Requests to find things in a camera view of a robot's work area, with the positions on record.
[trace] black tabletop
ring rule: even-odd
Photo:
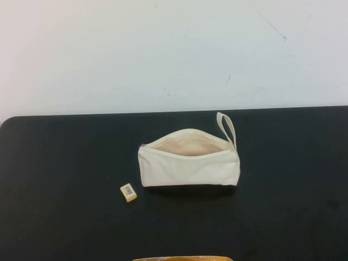
[[[225,138],[215,111],[4,122],[0,260],[347,260],[348,107],[224,113],[237,132],[236,188],[141,185],[139,145],[183,128]]]

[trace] fabric loop handle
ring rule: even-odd
[[[222,119],[225,119],[225,121],[226,121],[226,123],[227,123],[227,125],[228,125],[228,127],[229,127],[229,129],[230,129],[230,131],[231,131],[231,133],[232,133],[232,135],[233,135],[233,142],[232,142],[232,140],[229,138],[229,136],[227,135],[227,133],[226,133],[226,131],[225,131],[225,128],[224,128],[223,125],[222,125]],[[234,127],[233,127],[233,124],[232,124],[231,119],[230,119],[227,115],[225,115],[225,114],[223,114],[223,113],[217,113],[217,115],[216,115],[216,120],[217,120],[217,123],[218,123],[220,129],[222,130],[222,132],[224,133],[224,135],[225,135],[226,138],[228,139],[228,142],[229,142],[229,144],[231,145],[231,147],[232,147],[234,150],[237,151],[237,143],[235,142],[235,130],[234,130]]]

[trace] orange object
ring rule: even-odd
[[[195,257],[152,257],[133,261],[232,261],[228,257],[195,256]]]

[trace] zipper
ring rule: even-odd
[[[178,154],[174,154],[174,153],[170,153],[170,152],[166,152],[166,151],[160,151],[160,150],[157,150],[155,148],[150,148],[150,147],[147,147],[146,144],[142,144],[140,147],[143,147],[144,149],[146,149],[148,151],[155,152],[157,154],[162,154],[162,155],[171,156],[171,157],[175,157],[175,158],[181,158],[181,159],[202,159],[202,158],[209,158],[209,157],[213,157],[216,155],[221,155],[221,154],[233,152],[232,150],[224,150],[224,151],[218,151],[218,152],[214,152],[211,154],[205,154],[205,155],[200,155],[200,156],[183,156],[183,155],[178,155]]]

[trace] yellow eraser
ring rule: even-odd
[[[125,196],[127,202],[136,199],[136,193],[129,183],[120,187],[120,189],[122,191],[122,194]]]

